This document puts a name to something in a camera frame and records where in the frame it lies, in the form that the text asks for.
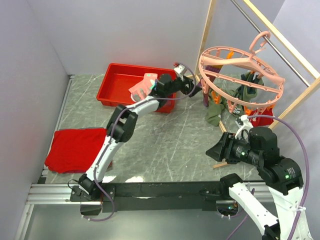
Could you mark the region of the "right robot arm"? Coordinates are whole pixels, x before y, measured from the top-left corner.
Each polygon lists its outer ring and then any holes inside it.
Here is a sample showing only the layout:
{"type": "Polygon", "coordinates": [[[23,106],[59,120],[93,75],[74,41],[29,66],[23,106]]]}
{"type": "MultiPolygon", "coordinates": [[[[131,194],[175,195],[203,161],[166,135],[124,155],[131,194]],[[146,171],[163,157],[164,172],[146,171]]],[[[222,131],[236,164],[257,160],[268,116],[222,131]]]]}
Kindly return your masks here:
{"type": "Polygon", "coordinates": [[[237,138],[224,132],[220,140],[206,151],[217,162],[240,162],[256,167],[272,195],[277,216],[270,213],[247,189],[235,173],[220,179],[219,193],[226,200],[235,200],[258,227],[263,240],[310,240],[303,193],[307,187],[299,165],[291,158],[280,155],[278,138],[271,129],[253,127],[248,138],[237,138]]]}

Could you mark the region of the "red sock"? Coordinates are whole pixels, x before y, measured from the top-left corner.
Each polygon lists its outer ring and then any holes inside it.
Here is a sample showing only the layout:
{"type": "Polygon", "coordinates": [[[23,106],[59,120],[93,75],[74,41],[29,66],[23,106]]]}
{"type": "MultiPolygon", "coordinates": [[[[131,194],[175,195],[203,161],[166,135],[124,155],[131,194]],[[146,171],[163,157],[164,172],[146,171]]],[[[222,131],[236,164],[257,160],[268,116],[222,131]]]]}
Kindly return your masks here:
{"type": "MultiPolygon", "coordinates": [[[[272,110],[266,109],[264,112],[258,112],[257,110],[255,110],[250,114],[250,116],[257,116],[257,115],[273,116],[273,112],[272,110]]],[[[274,122],[272,118],[267,118],[267,117],[253,117],[253,118],[250,118],[249,121],[251,122],[253,127],[269,126],[274,122]]]]}

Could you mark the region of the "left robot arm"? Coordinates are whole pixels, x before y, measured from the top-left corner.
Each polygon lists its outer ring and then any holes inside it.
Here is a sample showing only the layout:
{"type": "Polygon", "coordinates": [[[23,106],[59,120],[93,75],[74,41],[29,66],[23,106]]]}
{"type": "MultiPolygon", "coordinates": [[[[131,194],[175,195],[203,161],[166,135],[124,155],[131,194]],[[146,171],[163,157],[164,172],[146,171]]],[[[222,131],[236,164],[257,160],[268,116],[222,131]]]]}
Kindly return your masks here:
{"type": "Polygon", "coordinates": [[[100,183],[104,174],[119,148],[133,136],[139,117],[162,108],[171,100],[170,95],[176,92],[192,97],[200,90],[195,75],[190,78],[178,73],[172,79],[170,74],[157,76],[155,73],[146,73],[143,80],[128,90],[135,103],[127,106],[119,104],[115,108],[106,126],[106,137],[100,151],[90,168],[78,180],[82,195],[88,201],[100,197],[100,183]]]}

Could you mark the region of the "pink patterned sock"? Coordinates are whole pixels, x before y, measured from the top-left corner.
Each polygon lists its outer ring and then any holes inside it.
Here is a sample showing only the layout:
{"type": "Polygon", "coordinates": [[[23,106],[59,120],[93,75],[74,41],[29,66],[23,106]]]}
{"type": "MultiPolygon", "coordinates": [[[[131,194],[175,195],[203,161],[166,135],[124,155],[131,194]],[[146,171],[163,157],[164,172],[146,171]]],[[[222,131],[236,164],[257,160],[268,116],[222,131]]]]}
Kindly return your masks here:
{"type": "Polygon", "coordinates": [[[128,90],[130,98],[135,103],[145,99],[155,87],[157,79],[156,73],[145,73],[143,79],[128,90]]]}

